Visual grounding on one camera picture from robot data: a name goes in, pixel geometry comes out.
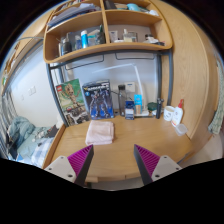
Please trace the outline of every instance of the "box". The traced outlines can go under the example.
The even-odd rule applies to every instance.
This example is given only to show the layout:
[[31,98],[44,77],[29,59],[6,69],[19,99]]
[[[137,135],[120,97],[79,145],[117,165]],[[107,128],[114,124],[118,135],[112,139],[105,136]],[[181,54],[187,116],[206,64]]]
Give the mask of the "box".
[[69,126],[89,121],[79,79],[64,82],[56,86],[61,109]]
[[134,101],[126,100],[125,101],[125,119],[134,120]]
[[82,89],[92,120],[114,117],[109,79],[85,83]]

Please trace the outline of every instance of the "blue bottle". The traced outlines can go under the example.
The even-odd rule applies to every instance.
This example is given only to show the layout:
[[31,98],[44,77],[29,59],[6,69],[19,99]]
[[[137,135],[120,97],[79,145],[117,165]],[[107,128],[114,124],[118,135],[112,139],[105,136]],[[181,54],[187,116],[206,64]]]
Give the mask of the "blue bottle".
[[81,39],[82,39],[82,48],[88,47],[88,37],[87,37],[87,31],[83,30],[81,32]]

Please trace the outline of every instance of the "clothes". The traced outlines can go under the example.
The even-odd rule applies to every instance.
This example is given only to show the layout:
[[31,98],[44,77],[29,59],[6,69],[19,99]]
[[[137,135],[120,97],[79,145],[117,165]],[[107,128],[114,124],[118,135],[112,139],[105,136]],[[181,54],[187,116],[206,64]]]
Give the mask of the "clothes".
[[19,148],[23,141],[30,136],[34,128],[35,126],[24,117],[18,116],[13,119],[9,130],[9,136],[13,142],[16,141],[16,148]]
[[212,120],[212,123],[208,126],[208,130],[213,134],[219,134],[221,126],[222,126],[223,116],[224,116],[224,82],[223,82],[224,74],[222,72],[219,61],[217,61],[217,64],[218,64],[219,80],[220,80],[219,104],[218,104],[218,109],[215,113],[215,116]]
[[90,122],[87,134],[86,145],[111,144],[114,138],[114,124],[110,121]]

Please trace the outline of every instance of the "bedding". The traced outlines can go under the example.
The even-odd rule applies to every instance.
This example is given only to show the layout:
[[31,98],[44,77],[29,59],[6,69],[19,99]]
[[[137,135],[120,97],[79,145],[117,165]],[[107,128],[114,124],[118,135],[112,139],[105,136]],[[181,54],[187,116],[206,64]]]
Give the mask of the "bedding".
[[34,129],[35,126],[25,117],[18,116],[13,119],[9,129],[9,136],[15,142],[17,149],[31,135]]
[[49,130],[50,128],[51,127],[34,128],[30,136],[17,149],[17,158],[13,159],[9,155],[9,159],[41,168],[44,158],[54,138],[43,137],[41,139],[36,139],[35,142],[33,142],[32,140],[35,138],[39,131],[44,131],[44,135],[46,135],[47,130]]

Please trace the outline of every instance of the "cup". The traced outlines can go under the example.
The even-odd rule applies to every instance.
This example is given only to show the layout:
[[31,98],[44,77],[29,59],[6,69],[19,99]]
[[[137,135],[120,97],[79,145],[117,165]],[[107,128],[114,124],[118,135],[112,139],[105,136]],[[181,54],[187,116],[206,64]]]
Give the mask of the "cup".
[[164,120],[171,121],[173,117],[173,112],[174,112],[174,107],[166,106],[164,108],[164,116],[163,116]]

